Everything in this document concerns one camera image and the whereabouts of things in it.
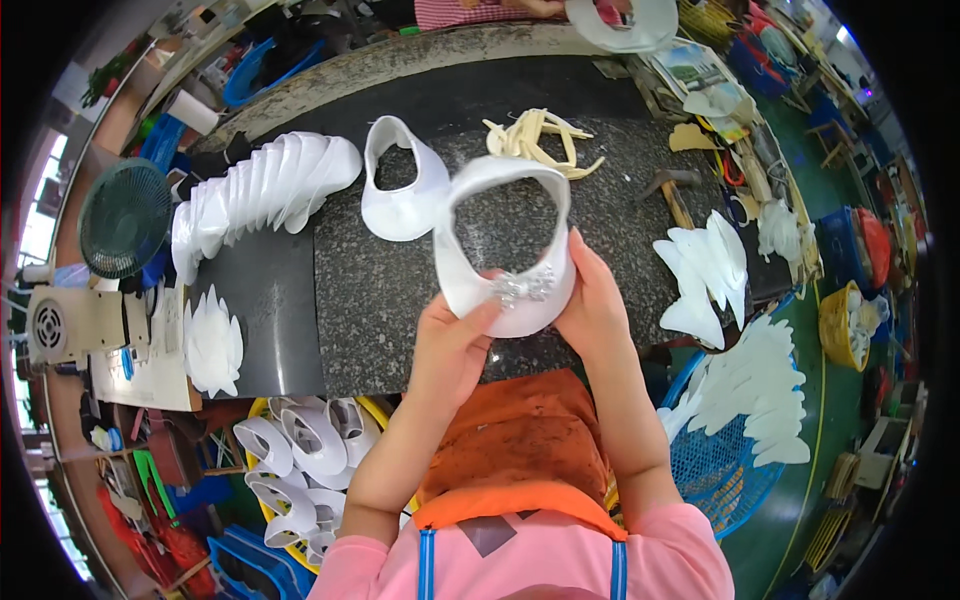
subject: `black work surface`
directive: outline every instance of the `black work surface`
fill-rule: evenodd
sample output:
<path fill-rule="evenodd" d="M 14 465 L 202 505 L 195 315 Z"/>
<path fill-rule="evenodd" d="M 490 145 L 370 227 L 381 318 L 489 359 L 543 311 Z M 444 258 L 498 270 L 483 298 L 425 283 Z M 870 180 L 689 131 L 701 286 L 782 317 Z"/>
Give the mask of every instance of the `black work surface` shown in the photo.
<path fill-rule="evenodd" d="M 702 187 L 682 190 L 698 227 L 712 208 L 723 210 L 723 199 L 704 153 L 671 153 L 667 137 L 672 124 L 653 121 L 631 80 L 606 79 L 589 58 L 528 57 L 435 69 L 306 112 L 257 141 L 300 130 L 342 135 L 362 149 L 370 122 L 394 114 L 441 156 L 453 175 L 486 153 L 487 128 L 481 119 L 509 125 L 508 113 L 516 117 L 527 108 L 549 108 L 595 134 L 592 140 L 575 142 L 578 165 L 589 166 L 599 156 L 606 162 L 571 183 L 569 223 L 579 227 L 611 265 L 635 341 L 654 344 L 679 337 L 658 327 L 660 314 L 679 294 L 676 280 L 651 246 L 666 238 L 673 222 L 660 192 L 642 205 L 634 199 L 659 167 L 696 168 L 705 175 Z M 559 144 L 544 142 L 544 147 L 559 156 Z M 415 176 L 413 165 L 400 158 L 388 153 L 378 169 L 395 186 Z M 292 236 L 300 238 L 307 231 L 314 236 L 316 323 L 330 396 L 405 390 L 417 316 L 439 291 L 432 236 L 392 243 L 372 235 L 360 214 L 363 182 L 361 175 L 350 188 L 331 195 L 307 229 Z M 458 210 L 458 233 L 468 257 L 478 267 L 485 261 L 493 264 L 484 266 L 505 266 L 496 263 L 512 258 L 526 262 L 518 268 L 530 266 L 520 257 L 528 257 L 532 246 L 542 243 L 551 206 L 535 185 L 521 182 L 511 184 L 507 193 L 472 203 L 466 216 Z M 460 219 L 467 217 L 464 231 Z M 284 319 L 303 326 L 311 322 L 289 311 Z M 520 340 L 495 341 L 482 381 L 550 371 L 576 361 L 556 331 L 548 329 Z"/>

